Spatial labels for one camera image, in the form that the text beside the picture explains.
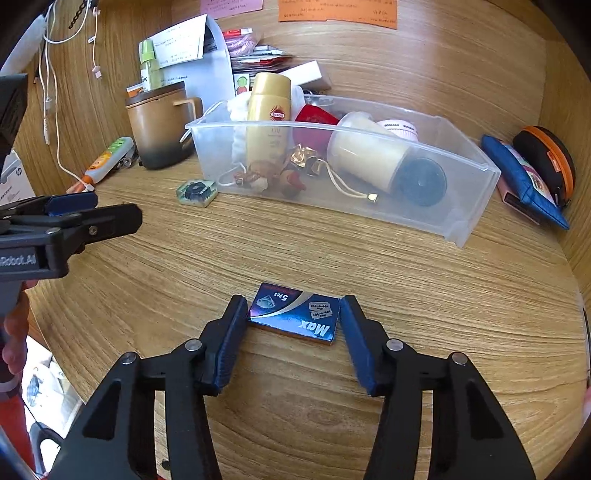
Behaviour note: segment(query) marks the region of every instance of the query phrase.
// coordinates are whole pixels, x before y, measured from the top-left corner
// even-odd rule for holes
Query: gold bottle
[[[282,122],[289,121],[290,116],[291,80],[277,73],[257,73],[248,104],[248,120]],[[281,124],[277,127],[248,127],[246,157],[249,169],[272,170],[279,175],[288,138],[289,128]]]

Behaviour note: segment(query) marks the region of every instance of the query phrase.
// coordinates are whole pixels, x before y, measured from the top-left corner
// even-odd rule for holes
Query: wooden wall
[[[279,23],[277,0],[265,0],[263,12],[220,20],[220,25],[252,25],[265,40],[286,48],[300,60],[322,60],[333,80],[338,80],[337,94],[444,115],[474,138],[483,132],[508,138],[521,123],[533,122],[539,114],[545,64],[539,35],[557,38],[557,32],[529,0],[491,1],[515,18],[502,15],[482,0],[401,0],[400,28],[388,31],[331,21]],[[68,30],[67,24],[78,5],[79,0],[60,1],[54,39],[75,31]],[[50,47],[59,83],[60,157],[77,174],[117,137],[131,134],[125,88],[139,81],[139,41],[198,15],[200,2],[101,0],[100,7],[96,54],[102,79],[93,77],[92,46],[86,41],[94,31],[92,17],[79,38]],[[475,19],[472,25],[462,22],[467,15]],[[524,28],[522,21],[529,28]],[[514,35],[522,38],[517,48]],[[378,47],[384,44],[389,47]],[[466,63],[466,53],[473,61]],[[360,61],[367,58],[367,63]],[[33,63],[28,70],[29,108],[15,148],[36,193],[62,193],[73,180],[57,168],[54,109],[49,121],[51,145],[43,140],[43,94],[40,82],[33,84],[36,61]],[[361,91],[359,84],[364,85]]]
[[[80,0],[60,0],[52,39],[72,35],[67,26]],[[66,44],[51,46],[50,56],[58,81],[57,114],[60,123],[62,163],[82,174],[113,140],[131,135],[125,111],[125,88],[138,83],[138,43],[172,24],[170,3],[161,0],[100,0],[97,64],[103,78],[92,73],[94,18],[89,15],[85,28]],[[38,81],[33,85],[37,59],[30,65],[29,104],[15,149],[37,194],[64,193],[74,180],[56,164],[55,108],[50,112],[51,144],[43,138],[43,93]]]
[[[540,125],[565,143],[576,168],[566,210],[571,228],[558,239],[587,308],[591,307],[591,82],[565,43],[547,43],[547,73]]]

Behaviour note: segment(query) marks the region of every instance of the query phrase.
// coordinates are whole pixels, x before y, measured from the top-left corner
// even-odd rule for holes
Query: razor blade box
[[[332,343],[340,300],[262,283],[251,306],[251,322],[287,335]]]

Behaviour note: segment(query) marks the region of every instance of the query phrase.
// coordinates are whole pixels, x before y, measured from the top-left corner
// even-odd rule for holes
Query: cardboard box
[[[262,283],[250,312],[250,321],[259,327],[329,345],[335,338],[340,300]]]
[[[288,77],[292,85],[299,85],[315,92],[330,90],[332,87],[329,76],[320,68],[316,60],[298,65],[281,72],[281,74]]]
[[[12,150],[4,160],[4,169],[0,175],[0,205],[34,196],[35,192],[22,166],[22,161]]]

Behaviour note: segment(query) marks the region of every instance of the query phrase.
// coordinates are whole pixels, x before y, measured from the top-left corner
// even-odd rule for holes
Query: gripper logo text
[[[36,265],[35,255],[20,255],[19,257],[0,257],[0,267],[18,267],[20,265]]]

